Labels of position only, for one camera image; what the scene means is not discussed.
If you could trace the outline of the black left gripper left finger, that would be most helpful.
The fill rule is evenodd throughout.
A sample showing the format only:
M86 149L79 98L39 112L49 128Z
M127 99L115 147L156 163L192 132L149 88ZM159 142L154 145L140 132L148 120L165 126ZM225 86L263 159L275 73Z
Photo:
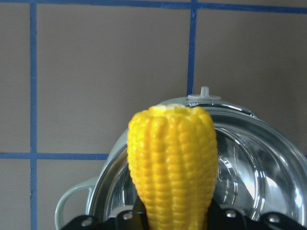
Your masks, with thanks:
M148 230L149 224L146 214L146 208L139 197L137 197L134 202L132 212L133 212L133 229Z

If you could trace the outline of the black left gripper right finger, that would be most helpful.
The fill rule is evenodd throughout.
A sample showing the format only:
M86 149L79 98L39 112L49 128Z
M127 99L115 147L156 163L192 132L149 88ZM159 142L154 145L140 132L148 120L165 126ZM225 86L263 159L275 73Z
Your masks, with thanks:
M212 199L207 213L207 230L220 229L220 212L221 207L214 199Z

